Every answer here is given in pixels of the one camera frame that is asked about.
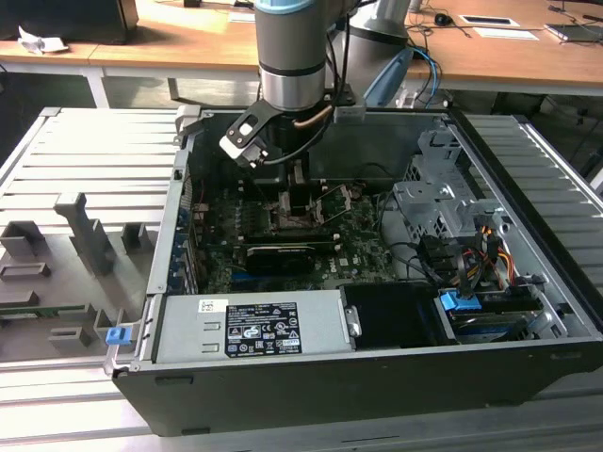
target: black cable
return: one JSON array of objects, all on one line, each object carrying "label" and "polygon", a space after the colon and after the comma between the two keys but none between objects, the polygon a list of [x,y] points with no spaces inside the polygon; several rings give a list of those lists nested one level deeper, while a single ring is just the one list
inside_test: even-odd
[{"label": "black cable", "polygon": [[327,44],[329,45],[329,52],[331,52],[331,59],[327,58],[327,61],[331,63],[331,72],[333,73],[333,87],[334,92],[339,92],[339,70],[337,69],[337,56],[335,55],[335,49],[333,47],[333,41],[327,33]]},{"label": "black cable", "polygon": [[366,162],[366,163],[363,163],[362,165],[360,165],[358,167],[358,170],[356,171],[356,175],[354,176],[354,179],[360,179],[362,177],[362,175],[365,173],[365,169],[370,168],[370,167],[378,168],[379,170],[383,171],[383,174],[386,174],[387,176],[389,176],[390,179],[396,179],[394,174],[392,174],[381,163],[377,163],[377,162]]},{"label": "black cable", "polygon": [[423,270],[423,268],[421,268],[420,266],[417,266],[415,264],[413,264],[410,259],[404,259],[403,257],[399,257],[396,254],[394,254],[392,252],[392,257],[394,259],[396,259],[398,262],[402,262],[403,264],[405,264],[407,267],[412,268],[413,270],[418,271],[421,275],[425,276],[427,279],[429,279],[429,275],[427,274],[427,272],[425,270]]},{"label": "black cable", "polygon": [[359,0],[354,8],[361,8],[367,5],[372,5],[373,3],[377,3],[379,0]]},{"label": "black cable", "polygon": [[569,159],[567,160],[569,163],[572,163],[572,160],[574,160],[574,158],[576,158],[576,155],[578,155],[578,152],[581,149],[581,147],[584,145],[584,143],[586,142],[588,137],[593,134],[596,127],[600,123],[601,123],[601,120],[596,120],[595,124],[593,124],[593,127],[591,127],[591,129],[586,134],[584,134],[584,137],[582,137],[582,139],[580,140],[580,143],[578,144],[578,146],[576,146],[576,149],[572,152],[572,156],[569,157]]},{"label": "black cable", "polygon": [[335,106],[339,102],[339,99],[341,98],[341,96],[343,95],[343,92],[345,90],[346,78],[348,76],[349,56],[350,56],[350,15],[348,14],[348,15],[346,15],[346,40],[345,40],[345,46],[344,46],[343,70],[341,73],[341,86],[339,87],[339,92],[334,96],[333,101],[331,103],[331,106],[333,107],[331,113],[327,117],[324,124],[322,124],[320,129],[316,132],[316,134],[313,137],[311,137],[305,144],[303,144],[297,151],[294,151],[293,153],[288,153],[287,155],[284,155],[280,158],[275,158],[274,160],[266,160],[262,163],[262,165],[265,165],[268,167],[268,166],[281,165],[283,163],[286,163],[289,160],[294,159],[298,155],[305,153],[308,149],[310,149],[312,146],[314,146],[316,143],[318,143],[322,139],[322,136],[327,131],[327,129],[329,128],[329,125],[331,125],[331,121],[333,120]]}]

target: robotic arm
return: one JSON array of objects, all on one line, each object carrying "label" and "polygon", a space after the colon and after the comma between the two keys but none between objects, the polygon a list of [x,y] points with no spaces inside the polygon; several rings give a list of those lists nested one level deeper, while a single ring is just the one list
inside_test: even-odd
[{"label": "robotic arm", "polygon": [[[220,141],[222,149],[240,166],[255,168],[260,164],[283,163],[291,151],[298,154],[302,147],[307,149],[314,144],[310,138],[300,146],[306,133],[296,132],[296,126],[312,133],[315,132],[312,125],[325,117],[328,124],[333,115],[338,93],[325,100],[326,33],[360,3],[358,0],[255,2],[264,98],[253,104]],[[269,135],[276,138],[273,141],[284,157],[269,160],[268,146],[259,136],[268,126],[273,129]],[[318,130],[314,137],[320,135]]]}]

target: power supply label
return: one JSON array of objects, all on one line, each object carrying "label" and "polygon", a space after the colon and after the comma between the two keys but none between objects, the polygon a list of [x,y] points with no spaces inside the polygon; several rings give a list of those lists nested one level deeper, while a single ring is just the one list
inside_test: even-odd
[{"label": "power supply label", "polygon": [[229,358],[302,353],[297,303],[229,305],[225,344]]}]

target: wooden desk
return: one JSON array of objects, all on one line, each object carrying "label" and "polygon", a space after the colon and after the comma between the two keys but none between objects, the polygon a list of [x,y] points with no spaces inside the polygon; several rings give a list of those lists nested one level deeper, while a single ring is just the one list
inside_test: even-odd
[{"label": "wooden desk", "polygon": [[[547,10],[546,0],[431,0],[447,10],[458,25],[458,14],[511,17],[521,28],[537,28],[539,40],[502,40],[480,37],[473,29],[438,28],[434,11],[409,14],[407,24],[433,28],[428,37],[432,56],[441,64],[441,88],[603,96],[603,47],[559,44],[544,24],[570,23]],[[35,56],[16,42],[0,41],[0,63],[10,72],[80,74],[88,78],[98,106],[108,106],[103,86],[106,76],[168,78],[171,97],[177,97],[176,78],[232,81],[257,80],[254,24],[228,22],[230,7],[211,4],[182,8],[168,0],[138,0],[139,29],[128,45],[73,44],[71,52]],[[582,21],[584,13],[603,15],[595,5],[566,3],[567,11]],[[411,37],[423,45],[423,37]],[[405,86],[420,89],[429,68],[416,61]]]},{"label": "wooden desk", "polygon": [[[543,94],[603,95],[603,47],[600,45],[560,44],[545,24],[570,24],[569,18],[549,11],[548,5],[561,2],[546,0],[432,0],[436,12],[449,12],[457,25],[467,25],[458,14],[510,17],[519,29],[537,29],[531,33],[538,40],[506,40],[482,38],[472,28],[465,28],[472,38],[454,27],[440,28],[433,24],[435,11],[409,14],[407,24],[424,23],[432,27],[427,38],[432,57],[444,72],[442,88],[514,91]],[[581,23],[582,14],[603,16],[596,5],[566,3],[566,11]],[[416,45],[423,46],[423,37],[411,30]],[[408,74],[408,84],[416,86],[417,78],[429,74],[425,63],[415,62]]]},{"label": "wooden desk", "polygon": [[99,45],[91,65],[257,73],[255,25],[228,22],[230,7],[138,0],[137,8],[137,35],[128,45]]}]

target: aluminum profile table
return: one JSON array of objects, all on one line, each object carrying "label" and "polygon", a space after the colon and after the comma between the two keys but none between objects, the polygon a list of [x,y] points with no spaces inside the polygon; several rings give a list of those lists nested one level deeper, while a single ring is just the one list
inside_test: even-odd
[{"label": "aluminum profile table", "polygon": [[[509,116],[468,118],[603,293],[603,200],[531,124]],[[485,181],[473,173],[487,195]]]},{"label": "aluminum profile table", "polygon": [[[161,177],[160,173],[149,170],[164,170],[168,169],[169,165],[143,165],[140,163],[142,159],[139,159],[137,164],[134,160],[124,164],[126,160],[120,158],[131,154],[172,155],[177,149],[171,145],[174,118],[174,111],[170,110],[47,110],[32,126],[3,167],[0,185],[3,195],[0,202],[11,196],[31,195],[35,191],[15,190],[32,190],[31,187],[39,185],[42,185],[46,194],[56,195],[62,189],[58,189],[60,184],[78,188],[76,181],[81,182],[80,189],[87,191],[90,196],[93,193],[137,194],[145,200],[151,195],[165,196],[167,177]],[[592,199],[585,183],[573,175],[569,167],[564,167],[563,161],[558,160],[558,155],[548,149],[540,136],[534,135],[533,130],[526,124],[511,118],[470,119],[537,208],[543,209],[541,213],[548,215],[550,224],[559,225],[554,226],[554,230],[562,240],[566,240],[564,243],[578,240],[564,234],[580,236],[585,233],[590,234],[591,240],[595,240],[603,226],[599,224],[600,214],[596,213],[600,205]],[[60,140],[55,141],[50,137],[60,137]],[[62,143],[61,146],[52,147],[59,142]],[[157,146],[165,151],[158,153]],[[40,160],[36,162],[38,157],[30,160],[32,155],[54,155],[57,163],[54,166],[43,166]],[[69,158],[63,159],[64,155],[74,157],[79,165],[65,165],[64,162],[69,161]],[[47,180],[35,179],[32,176],[32,172],[48,168],[67,168],[67,172],[72,168],[84,168],[86,159],[95,155],[110,155],[114,159],[113,162],[120,161],[125,167],[118,167],[117,164],[100,165],[96,168],[103,170],[87,172],[86,178],[82,179],[61,178],[56,174],[54,179]],[[547,177],[537,178],[530,174],[536,171],[525,172],[522,168],[530,161],[542,163]],[[120,168],[129,168],[131,172],[120,178],[116,175],[122,172]],[[107,179],[108,174],[115,179]],[[106,215],[106,227],[115,230],[120,228],[119,221],[111,216],[125,210],[115,202],[109,204],[100,199],[100,203],[99,212],[107,211],[103,214]],[[583,205],[587,206],[587,210],[583,210]],[[2,212],[4,218],[16,215],[15,212],[22,210],[17,207],[18,204],[9,206]],[[565,208],[563,216],[553,215],[561,208]],[[33,210],[46,212],[52,211],[52,207],[46,209],[45,204],[40,204]],[[140,202],[139,207],[134,210],[141,216],[161,211],[146,201]],[[159,226],[159,221],[153,223],[154,227]],[[52,221],[41,224],[41,228],[46,234],[68,232],[65,225]],[[580,256],[580,250],[583,249],[570,247],[570,250],[577,253],[575,256]],[[593,264],[595,259],[585,261],[585,269],[589,268],[588,262]],[[103,373],[103,359],[103,356],[94,356],[69,360],[0,363],[0,445],[5,447],[4,450],[595,451],[600,450],[603,441],[603,369],[593,374],[574,375],[557,381],[520,407],[159,438],[151,434],[142,418]],[[483,371],[484,377],[487,378],[486,369],[476,371]]]},{"label": "aluminum profile table", "polygon": [[45,108],[0,169],[0,234],[34,220],[43,234],[70,232],[53,210],[61,193],[86,193],[105,231],[127,222],[158,231],[178,146],[175,110]]}]

